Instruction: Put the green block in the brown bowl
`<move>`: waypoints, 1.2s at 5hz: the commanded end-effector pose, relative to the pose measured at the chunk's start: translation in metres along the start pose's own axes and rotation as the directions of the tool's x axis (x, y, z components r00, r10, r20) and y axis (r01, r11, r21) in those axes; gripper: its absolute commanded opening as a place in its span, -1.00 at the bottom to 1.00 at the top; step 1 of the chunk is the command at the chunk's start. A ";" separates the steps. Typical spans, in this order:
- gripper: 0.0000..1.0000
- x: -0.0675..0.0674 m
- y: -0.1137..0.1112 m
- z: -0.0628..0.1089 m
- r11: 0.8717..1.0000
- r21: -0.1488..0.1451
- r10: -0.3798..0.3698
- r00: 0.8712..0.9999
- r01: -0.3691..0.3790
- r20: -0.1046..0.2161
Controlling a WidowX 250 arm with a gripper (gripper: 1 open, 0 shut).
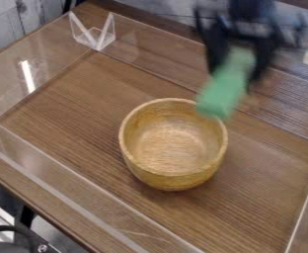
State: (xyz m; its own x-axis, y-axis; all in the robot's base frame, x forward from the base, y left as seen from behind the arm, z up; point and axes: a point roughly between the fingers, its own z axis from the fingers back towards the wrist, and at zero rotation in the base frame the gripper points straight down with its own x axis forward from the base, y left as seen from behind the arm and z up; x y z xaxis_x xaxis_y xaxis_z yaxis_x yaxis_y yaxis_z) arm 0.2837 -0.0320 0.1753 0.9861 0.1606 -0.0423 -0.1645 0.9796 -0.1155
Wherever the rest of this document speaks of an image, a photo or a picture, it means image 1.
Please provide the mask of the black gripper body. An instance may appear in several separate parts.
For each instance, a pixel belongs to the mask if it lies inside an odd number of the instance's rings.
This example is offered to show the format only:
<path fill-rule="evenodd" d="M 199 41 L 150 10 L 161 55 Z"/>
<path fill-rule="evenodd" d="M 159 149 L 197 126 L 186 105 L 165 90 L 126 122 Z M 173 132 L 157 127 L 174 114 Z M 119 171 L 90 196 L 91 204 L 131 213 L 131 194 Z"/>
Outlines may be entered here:
<path fill-rule="evenodd" d="M 203 23 L 201 5 L 194 8 L 197 31 L 209 46 L 225 45 L 229 40 L 271 42 L 280 46 L 305 46 L 308 34 L 308 15 L 296 14 L 284 21 L 274 0 L 229 0 L 225 13 L 214 13 L 213 23 Z"/>

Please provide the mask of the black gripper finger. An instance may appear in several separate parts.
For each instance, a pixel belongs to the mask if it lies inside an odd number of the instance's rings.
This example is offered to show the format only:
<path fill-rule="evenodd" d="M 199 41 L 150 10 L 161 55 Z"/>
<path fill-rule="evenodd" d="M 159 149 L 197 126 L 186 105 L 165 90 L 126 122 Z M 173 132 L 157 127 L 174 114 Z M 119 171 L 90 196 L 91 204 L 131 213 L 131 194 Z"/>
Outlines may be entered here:
<path fill-rule="evenodd" d="M 259 83 L 280 49 L 280 40 L 275 38 L 251 37 L 250 43 L 254 47 L 255 66 L 249 78 L 247 92 L 251 92 L 251 87 Z"/>
<path fill-rule="evenodd" d="M 206 52 L 210 73 L 214 73 L 225 63 L 229 50 L 227 33 L 221 28 L 210 28 L 206 32 Z"/>

